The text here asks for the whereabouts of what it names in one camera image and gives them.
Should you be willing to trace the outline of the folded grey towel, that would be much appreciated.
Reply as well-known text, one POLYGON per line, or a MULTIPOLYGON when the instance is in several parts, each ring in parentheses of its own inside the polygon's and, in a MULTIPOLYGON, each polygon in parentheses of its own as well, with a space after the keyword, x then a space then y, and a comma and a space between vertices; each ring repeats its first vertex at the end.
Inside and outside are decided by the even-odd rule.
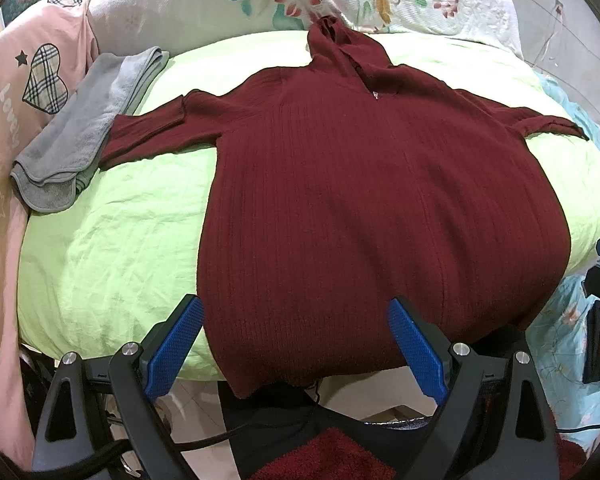
POLYGON ((64 108, 15 158, 10 177, 23 203, 40 214, 68 209, 90 184, 114 118, 137 109, 169 58, 158 47, 99 55, 64 108))

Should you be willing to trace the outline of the dark red fuzzy garment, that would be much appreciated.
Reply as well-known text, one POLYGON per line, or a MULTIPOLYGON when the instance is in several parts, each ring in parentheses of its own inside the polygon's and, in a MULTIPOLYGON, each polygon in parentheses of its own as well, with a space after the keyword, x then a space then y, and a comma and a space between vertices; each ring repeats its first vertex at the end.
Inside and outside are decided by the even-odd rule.
POLYGON ((344 432, 329 428, 260 467, 256 480, 391 480, 396 470, 357 444, 344 432))

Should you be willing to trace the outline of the dark red knit hoodie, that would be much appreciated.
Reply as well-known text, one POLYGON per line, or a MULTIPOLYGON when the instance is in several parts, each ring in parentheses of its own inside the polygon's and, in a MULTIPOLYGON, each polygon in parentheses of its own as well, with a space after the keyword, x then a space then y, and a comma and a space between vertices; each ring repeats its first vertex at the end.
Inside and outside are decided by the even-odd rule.
POLYGON ((528 326, 565 274, 567 220, 527 139, 571 120, 394 65, 321 18, 311 62, 119 116, 100 166, 216 149, 197 292, 236 396, 404 364, 388 304, 452 340, 528 326))

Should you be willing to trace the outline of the pink heart print pillow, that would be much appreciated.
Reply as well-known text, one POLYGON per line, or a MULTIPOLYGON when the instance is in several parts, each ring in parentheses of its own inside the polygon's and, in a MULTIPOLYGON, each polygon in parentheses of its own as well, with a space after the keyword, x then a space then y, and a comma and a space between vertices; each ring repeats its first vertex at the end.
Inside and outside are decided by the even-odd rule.
POLYGON ((0 32, 0 451, 23 469, 34 437, 19 357, 17 283, 29 207, 27 186, 44 182, 38 136, 62 110, 98 55, 91 0, 41 0, 0 32))

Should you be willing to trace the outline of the light blue floral sheet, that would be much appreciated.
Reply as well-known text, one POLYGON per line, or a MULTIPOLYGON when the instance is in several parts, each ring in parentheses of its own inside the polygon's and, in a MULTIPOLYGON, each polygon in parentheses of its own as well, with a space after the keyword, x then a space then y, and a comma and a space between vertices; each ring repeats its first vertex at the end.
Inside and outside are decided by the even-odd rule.
POLYGON ((562 205, 571 256, 527 340, 558 428, 566 440, 591 453, 600 440, 600 302, 585 295, 583 281, 598 259, 600 126, 555 79, 541 75, 539 81, 585 136, 540 133, 528 143, 562 205))

